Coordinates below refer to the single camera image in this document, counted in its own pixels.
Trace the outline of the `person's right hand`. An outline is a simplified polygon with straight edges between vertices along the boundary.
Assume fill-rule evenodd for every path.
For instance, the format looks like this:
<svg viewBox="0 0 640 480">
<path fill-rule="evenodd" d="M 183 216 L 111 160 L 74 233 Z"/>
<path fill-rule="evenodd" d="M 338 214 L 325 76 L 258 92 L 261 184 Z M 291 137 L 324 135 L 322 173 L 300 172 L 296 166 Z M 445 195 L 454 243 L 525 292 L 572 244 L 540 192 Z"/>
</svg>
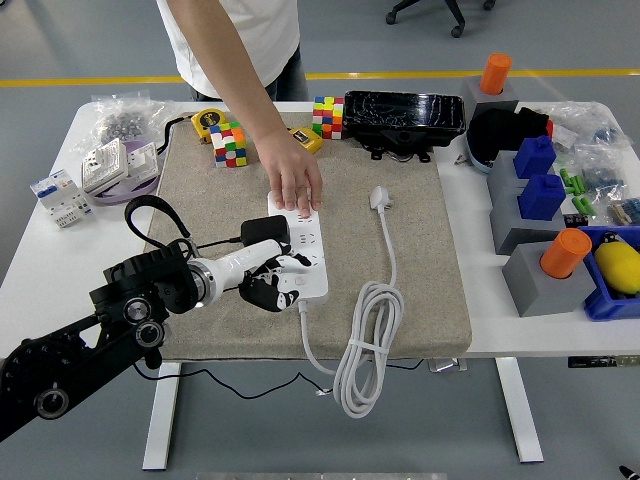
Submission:
<svg viewBox="0 0 640 480">
<path fill-rule="evenodd" d="M 255 140 L 278 209 L 297 209 L 303 218 L 322 206 L 323 179 L 316 158 L 286 129 Z"/>
</svg>

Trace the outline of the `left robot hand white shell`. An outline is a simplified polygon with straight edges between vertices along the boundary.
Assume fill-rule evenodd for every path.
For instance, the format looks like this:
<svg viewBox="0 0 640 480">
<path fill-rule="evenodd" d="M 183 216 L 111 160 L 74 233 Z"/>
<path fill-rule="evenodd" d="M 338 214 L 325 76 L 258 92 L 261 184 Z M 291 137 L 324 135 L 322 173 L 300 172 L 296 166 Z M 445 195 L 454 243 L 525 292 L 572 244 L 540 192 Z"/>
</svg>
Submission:
<svg viewBox="0 0 640 480">
<path fill-rule="evenodd" d="M 263 310 L 281 312 L 287 309 L 298 299 L 299 292 L 278 289 L 276 270 L 284 268 L 277 260 L 280 256 L 293 258 L 294 266 L 312 265 L 308 257 L 300 253 L 292 254 L 289 244 L 273 239 L 244 247 L 215 260 L 208 267 L 211 302 L 217 301 L 225 290 L 237 287 L 245 301 Z"/>
</svg>

